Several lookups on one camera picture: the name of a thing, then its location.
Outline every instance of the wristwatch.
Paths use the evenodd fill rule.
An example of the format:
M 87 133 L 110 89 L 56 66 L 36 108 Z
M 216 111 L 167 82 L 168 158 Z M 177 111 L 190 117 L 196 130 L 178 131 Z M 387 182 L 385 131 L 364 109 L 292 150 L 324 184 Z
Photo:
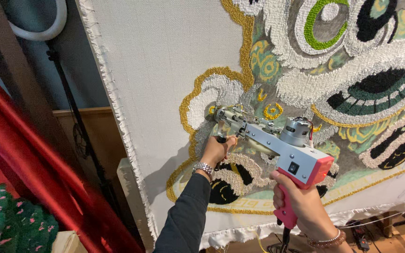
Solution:
M 208 164 L 205 163 L 196 163 L 195 166 L 193 167 L 193 173 L 195 173 L 196 170 L 204 170 L 207 175 L 209 175 L 210 181 L 212 181 L 212 172 L 213 172 L 213 168 L 210 167 Z

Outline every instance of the red curtain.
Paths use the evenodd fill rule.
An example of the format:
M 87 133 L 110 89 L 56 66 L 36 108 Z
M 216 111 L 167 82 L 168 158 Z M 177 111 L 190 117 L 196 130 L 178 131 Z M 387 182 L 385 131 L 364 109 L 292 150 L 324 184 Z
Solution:
M 0 183 L 40 202 L 89 252 L 142 252 L 102 195 L 26 122 L 0 87 Z

